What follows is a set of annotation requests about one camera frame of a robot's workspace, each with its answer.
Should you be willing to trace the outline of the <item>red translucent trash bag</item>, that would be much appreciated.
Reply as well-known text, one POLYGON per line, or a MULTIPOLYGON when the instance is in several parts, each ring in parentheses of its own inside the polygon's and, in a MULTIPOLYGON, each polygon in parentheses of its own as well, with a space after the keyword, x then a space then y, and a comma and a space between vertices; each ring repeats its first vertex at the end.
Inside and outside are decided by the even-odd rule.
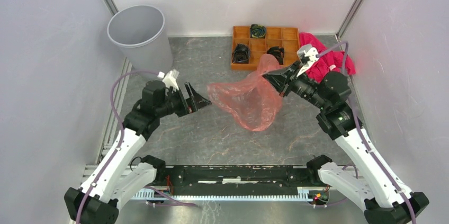
POLYGON ((207 85, 209 100, 231 114, 243 128, 250 131, 266 130, 275 121, 282 107, 282 97, 263 74, 280 68, 274 56, 264 54, 257 69, 243 80, 207 85))

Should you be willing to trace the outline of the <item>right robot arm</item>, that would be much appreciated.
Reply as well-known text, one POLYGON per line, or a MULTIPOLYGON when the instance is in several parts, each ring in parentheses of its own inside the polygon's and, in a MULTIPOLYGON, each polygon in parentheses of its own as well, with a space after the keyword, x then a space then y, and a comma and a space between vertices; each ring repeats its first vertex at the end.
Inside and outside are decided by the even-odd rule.
POLYGON ((321 155, 307 163, 306 180, 313 186, 331 186, 364 213, 368 223, 416 223, 429 205, 422 192, 414 192, 389 167, 372 144, 355 111, 348 104, 351 88, 347 77, 337 71, 320 83, 309 79, 295 62, 287 68, 263 75, 281 96, 294 93, 319 109, 317 121, 362 173, 360 181, 321 155))

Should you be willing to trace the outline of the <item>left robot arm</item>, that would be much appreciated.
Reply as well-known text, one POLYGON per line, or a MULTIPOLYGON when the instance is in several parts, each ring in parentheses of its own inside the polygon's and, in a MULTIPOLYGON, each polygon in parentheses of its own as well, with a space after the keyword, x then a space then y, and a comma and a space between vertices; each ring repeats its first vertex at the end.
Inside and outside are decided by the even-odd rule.
POLYGON ((190 83, 184 84, 183 96, 174 79, 151 80, 142 97, 124 121, 112 148, 90 177, 75 189, 70 187, 64 201, 70 218, 76 223, 115 223, 120 210, 145 185, 161 185, 166 180, 165 162, 146 156, 133 171, 122 177, 132 158, 159 127, 161 118, 191 114, 211 105, 190 83))

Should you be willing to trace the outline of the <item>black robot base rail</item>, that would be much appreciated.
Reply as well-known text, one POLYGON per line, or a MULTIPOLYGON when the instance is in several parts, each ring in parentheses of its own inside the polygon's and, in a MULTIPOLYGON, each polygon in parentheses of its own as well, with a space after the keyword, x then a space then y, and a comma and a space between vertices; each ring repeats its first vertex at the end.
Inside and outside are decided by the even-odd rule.
POLYGON ((172 196, 218 196, 280 199, 301 188, 323 188, 318 169, 332 160, 320 155, 305 166, 294 165, 158 165, 148 186, 172 196))

